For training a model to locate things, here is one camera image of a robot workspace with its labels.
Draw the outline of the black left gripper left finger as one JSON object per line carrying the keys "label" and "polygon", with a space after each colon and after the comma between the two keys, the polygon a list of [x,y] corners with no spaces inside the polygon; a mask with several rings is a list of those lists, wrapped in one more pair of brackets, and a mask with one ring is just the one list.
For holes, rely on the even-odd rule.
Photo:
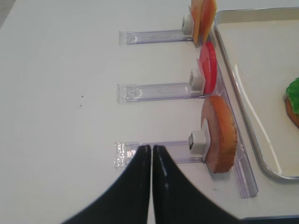
{"label": "black left gripper left finger", "polygon": [[146,224],[150,201],[151,147],[140,146],[114,184],[65,224]]}

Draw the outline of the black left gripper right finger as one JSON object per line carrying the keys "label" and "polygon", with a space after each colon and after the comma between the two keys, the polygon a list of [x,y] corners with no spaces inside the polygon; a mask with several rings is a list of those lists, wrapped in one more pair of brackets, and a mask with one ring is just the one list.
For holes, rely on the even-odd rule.
{"label": "black left gripper right finger", "polygon": [[152,194],[157,224],[241,222],[198,191],[161,145],[153,147]]}

